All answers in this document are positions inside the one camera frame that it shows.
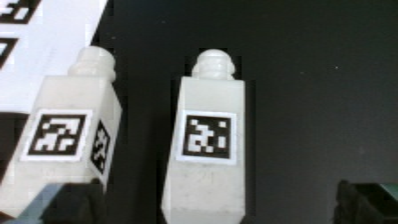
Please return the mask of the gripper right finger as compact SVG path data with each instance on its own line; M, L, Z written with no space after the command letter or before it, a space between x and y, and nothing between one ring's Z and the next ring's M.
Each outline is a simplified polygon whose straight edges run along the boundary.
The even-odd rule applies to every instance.
M335 224L398 224L398 183L338 184Z

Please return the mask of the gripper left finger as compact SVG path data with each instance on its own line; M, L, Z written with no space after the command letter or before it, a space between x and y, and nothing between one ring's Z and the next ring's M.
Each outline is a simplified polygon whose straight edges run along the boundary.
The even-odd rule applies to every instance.
M19 216L19 224L106 224L107 206L104 184L52 183Z

